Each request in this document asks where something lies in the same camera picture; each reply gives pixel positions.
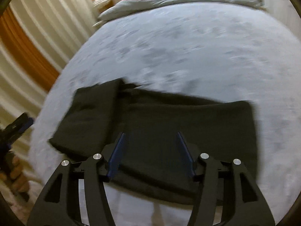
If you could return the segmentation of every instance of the black cloth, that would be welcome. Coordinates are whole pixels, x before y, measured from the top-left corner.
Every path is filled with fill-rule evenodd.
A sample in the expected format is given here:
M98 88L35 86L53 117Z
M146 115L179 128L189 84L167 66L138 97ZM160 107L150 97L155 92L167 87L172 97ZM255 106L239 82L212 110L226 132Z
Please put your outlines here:
M122 79L78 89L49 141L82 161L125 132L128 145L113 182L153 198L193 204L198 185L181 163L178 131L201 153L221 161L239 158L256 176L256 134L248 102L146 91Z

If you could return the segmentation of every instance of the person's hand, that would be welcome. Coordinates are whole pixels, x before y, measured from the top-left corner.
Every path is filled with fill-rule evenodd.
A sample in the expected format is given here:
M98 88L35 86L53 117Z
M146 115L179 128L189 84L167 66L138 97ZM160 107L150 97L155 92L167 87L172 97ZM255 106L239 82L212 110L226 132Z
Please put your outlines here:
M15 156L12 163L14 169L10 173L10 178L16 180L13 182L10 189L17 192L28 192L29 183L25 175L22 173L23 166L20 164L20 159ZM4 173L0 172L0 179L5 182L7 180L7 176Z

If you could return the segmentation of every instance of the silver bolt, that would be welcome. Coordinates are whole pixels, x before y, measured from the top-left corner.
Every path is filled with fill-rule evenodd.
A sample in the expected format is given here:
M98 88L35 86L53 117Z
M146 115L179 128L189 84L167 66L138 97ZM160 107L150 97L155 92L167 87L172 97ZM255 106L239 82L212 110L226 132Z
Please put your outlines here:
M241 161L240 161L240 159L234 159L234 160L233 160L233 163L234 163L235 165L240 165L240 164L241 164Z
M64 160L64 161L62 161L62 166L68 166L69 165L69 161L68 160Z
M101 154L95 154L93 155L94 160L99 160L101 158Z
M203 159L208 159L209 158L209 155L207 153L202 153L200 156Z

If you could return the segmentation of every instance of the bed mattress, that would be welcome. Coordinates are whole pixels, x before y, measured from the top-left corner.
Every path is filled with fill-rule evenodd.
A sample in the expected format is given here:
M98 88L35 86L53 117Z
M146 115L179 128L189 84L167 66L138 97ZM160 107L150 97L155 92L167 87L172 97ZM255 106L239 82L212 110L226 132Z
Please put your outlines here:
M30 161L47 182L64 159L47 140L81 87L125 77L156 91L248 100L258 130L257 184L278 222L301 190L300 74L300 41L260 10L198 2L119 18L99 29L57 79L33 127ZM106 192L116 225L186 225L190 216L190 207L111 185Z

